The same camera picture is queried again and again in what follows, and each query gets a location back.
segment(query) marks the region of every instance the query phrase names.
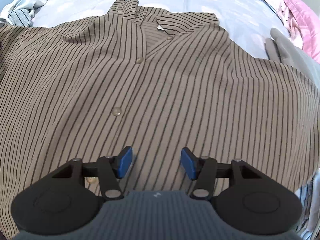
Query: round black disc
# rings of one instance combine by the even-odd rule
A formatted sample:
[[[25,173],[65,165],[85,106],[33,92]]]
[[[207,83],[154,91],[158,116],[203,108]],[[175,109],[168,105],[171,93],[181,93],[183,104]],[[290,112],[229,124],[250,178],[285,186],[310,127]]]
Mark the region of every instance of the round black disc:
[[[98,213],[98,197],[81,185],[58,179],[34,184],[12,203],[12,217],[20,230],[37,235],[60,235],[90,222]]]
[[[244,180],[215,199],[217,214],[227,224],[254,235],[284,233],[301,215],[299,199],[275,181]]]

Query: gray gripper base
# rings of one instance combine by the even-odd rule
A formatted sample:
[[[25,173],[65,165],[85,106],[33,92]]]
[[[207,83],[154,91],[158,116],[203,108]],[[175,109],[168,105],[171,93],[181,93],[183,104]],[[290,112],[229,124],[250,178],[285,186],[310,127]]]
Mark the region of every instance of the gray gripper base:
[[[182,191],[131,192],[104,203],[86,226],[59,236],[20,232],[14,240],[299,240],[293,231],[254,236],[226,224],[207,201]]]

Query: striped shirt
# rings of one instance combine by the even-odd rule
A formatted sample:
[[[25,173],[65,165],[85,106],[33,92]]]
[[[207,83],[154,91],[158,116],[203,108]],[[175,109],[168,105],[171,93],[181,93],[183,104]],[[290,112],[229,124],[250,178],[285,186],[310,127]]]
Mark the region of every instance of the striped shirt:
[[[17,234],[18,192],[79,157],[133,147],[120,182],[185,190],[180,150],[239,158],[294,191],[319,166],[319,91],[296,69],[251,57],[212,13],[116,0],[103,16],[0,29],[0,229]],[[227,187],[218,179],[215,194]],[[99,193],[99,184],[87,184]]]

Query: light blue bedsheet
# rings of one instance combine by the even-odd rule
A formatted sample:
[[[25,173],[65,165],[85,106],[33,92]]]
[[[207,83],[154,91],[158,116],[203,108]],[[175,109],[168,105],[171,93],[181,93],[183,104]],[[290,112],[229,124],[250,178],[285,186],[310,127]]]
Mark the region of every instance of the light blue bedsheet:
[[[115,0],[49,0],[37,12],[34,26],[52,27],[63,22],[106,14]],[[278,16],[261,0],[139,0],[139,5],[171,12],[212,12],[230,38],[254,57],[267,58],[264,42],[270,29],[289,37]]]

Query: white fabric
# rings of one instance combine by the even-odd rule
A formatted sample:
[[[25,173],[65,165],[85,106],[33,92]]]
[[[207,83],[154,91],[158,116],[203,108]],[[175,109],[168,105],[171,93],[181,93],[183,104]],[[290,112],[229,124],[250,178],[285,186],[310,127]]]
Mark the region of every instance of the white fabric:
[[[320,170],[318,169],[313,179],[312,202],[310,207],[310,216],[309,216],[307,230],[311,232],[315,230],[319,218],[320,218]]]
[[[296,195],[300,199],[302,204],[302,216],[298,223],[298,228],[296,233],[303,240],[309,240],[312,232],[307,230],[308,220],[310,215],[310,207],[312,203],[312,192],[313,191],[313,181],[308,184],[302,186],[299,190],[297,190]]]
[[[6,19],[10,24],[12,24],[11,20],[8,18],[8,15],[12,11],[19,9],[28,9],[30,11],[30,17],[33,18],[35,9],[44,6],[46,2],[47,0],[14,0],[12,3],[4,6],[2,12],[0,13],[0,18]]]

